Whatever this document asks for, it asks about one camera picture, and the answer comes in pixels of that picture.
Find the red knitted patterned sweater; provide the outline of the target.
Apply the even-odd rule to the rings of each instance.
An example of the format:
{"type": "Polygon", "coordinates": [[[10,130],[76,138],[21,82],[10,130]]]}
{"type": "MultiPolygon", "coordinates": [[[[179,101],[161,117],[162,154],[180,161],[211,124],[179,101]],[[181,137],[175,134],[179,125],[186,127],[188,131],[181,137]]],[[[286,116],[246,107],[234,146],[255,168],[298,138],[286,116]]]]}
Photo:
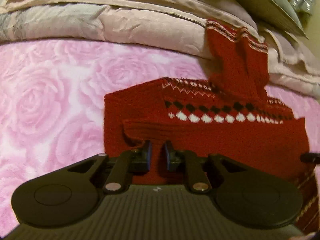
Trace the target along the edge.
{"type": "Polygon", "coordinates": [[[150,141],[150,169],[132,178],[145,185],[182,182],[167,169],[166,141],[200,157],[219,153],[299,185],[304,204],[297,226],[315,231],[313,165],[299,159],[309,151],[305,120],[268,96],[267,45],[245,27],[215,20],[207,21],[206,38],[220,67],[207,80],[162,77],[105,95],[105,152],[115,157],[150,141]]]}

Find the beige folded quilt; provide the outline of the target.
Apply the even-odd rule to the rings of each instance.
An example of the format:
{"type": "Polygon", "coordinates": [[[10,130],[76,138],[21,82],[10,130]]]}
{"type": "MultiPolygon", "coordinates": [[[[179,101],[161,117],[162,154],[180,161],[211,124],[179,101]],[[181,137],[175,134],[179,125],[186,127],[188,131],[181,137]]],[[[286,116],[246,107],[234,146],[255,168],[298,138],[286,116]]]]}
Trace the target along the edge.
{"type": "Polygon", "coordinates": [[[300,36],[254,17],[236,0],[1,0],[1,41],[85,38],[210,59],[208,19],[247,28],[268,45],[273,83],[319,97],[319,60],[300,36]]]}

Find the green cushion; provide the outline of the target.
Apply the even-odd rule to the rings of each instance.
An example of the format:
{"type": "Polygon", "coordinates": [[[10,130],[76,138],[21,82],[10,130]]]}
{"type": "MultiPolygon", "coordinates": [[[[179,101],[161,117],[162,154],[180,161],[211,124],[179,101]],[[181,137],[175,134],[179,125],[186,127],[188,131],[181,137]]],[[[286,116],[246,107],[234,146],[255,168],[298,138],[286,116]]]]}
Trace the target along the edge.
{"type": "Polygon", "coordinates": [[[236,0],[254,17],[297,36],[306,37],[303,26],[287,0],[236,0]]]}

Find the pink rose print bedsheet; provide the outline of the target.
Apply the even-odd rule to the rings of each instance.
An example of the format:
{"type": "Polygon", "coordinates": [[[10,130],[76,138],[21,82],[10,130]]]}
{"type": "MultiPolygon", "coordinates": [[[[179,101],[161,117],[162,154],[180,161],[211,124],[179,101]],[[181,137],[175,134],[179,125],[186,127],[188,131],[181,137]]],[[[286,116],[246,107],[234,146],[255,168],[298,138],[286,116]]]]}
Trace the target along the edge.
{"type": "Polygon", "coordinates": [[[25,181],[104,151],[104,96],[174,77],[206,79],[212,61],[85,40],[1,45],[1,236],[18,222],[11,196],[25,181]]]}

